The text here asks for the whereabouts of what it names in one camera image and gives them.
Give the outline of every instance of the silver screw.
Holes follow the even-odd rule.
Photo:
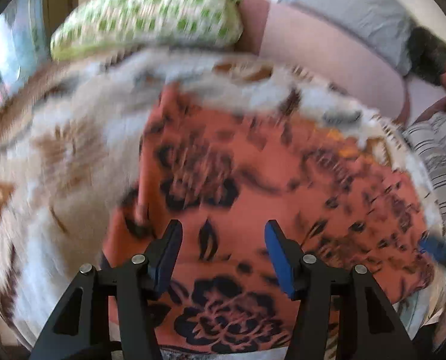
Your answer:
[[[364,275],[366,272],[368,272],[368,269],[364,265],[358,264],[355,266],[354,270],[357,272],[357,274]]]
[[[144,254],[135,254],[132,258],[131,258],[131,262],[135,265],[138,264],[143,264],[146,260],[146,257]]]
[[[93,269],[93,266],[91,264],[83,264],[80,267],[80,272],[84,275],[87,275],[92,271],[92,269]]]
[[[306,262],[307,264],[314,264],[316,263],[316,257],[313,256],[312,254],[305,254],[303,256],[303,261]]]

